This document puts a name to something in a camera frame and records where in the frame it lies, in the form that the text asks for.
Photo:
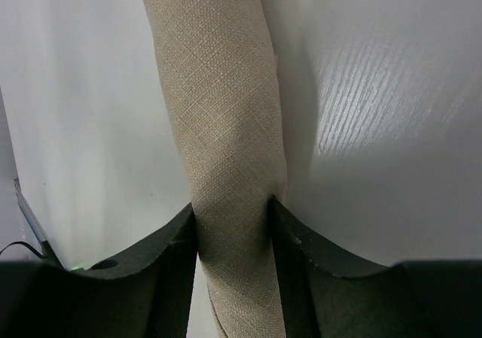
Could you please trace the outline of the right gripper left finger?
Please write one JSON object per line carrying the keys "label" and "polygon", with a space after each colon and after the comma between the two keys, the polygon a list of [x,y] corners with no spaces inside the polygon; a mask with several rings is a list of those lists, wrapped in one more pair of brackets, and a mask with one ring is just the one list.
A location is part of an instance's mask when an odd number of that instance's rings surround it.
{"label": "right gripper left finger", "polygon": [[3,337],[184,337],[197,236],[185,206],[167,225],[90,269],[1,264]]}

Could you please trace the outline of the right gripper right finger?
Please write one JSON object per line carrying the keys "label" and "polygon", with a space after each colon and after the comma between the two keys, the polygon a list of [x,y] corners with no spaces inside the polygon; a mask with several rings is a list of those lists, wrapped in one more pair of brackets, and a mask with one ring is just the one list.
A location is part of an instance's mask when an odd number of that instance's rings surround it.
{"label": "right gripper right finger", "polygon": [[267,218],[289,337],[479,337],[481,262],[383,266],[301,223],[275,199]]}

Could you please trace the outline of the beige cloth napkin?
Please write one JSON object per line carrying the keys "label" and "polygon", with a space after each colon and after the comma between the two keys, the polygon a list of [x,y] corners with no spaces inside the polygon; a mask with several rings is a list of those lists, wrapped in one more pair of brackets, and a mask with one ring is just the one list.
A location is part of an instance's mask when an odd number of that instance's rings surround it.
{"label": "beige cloth napkin", "polygon": [[261,0],[142,0],[222,337],[285,336],[266,207],[287,168]]}

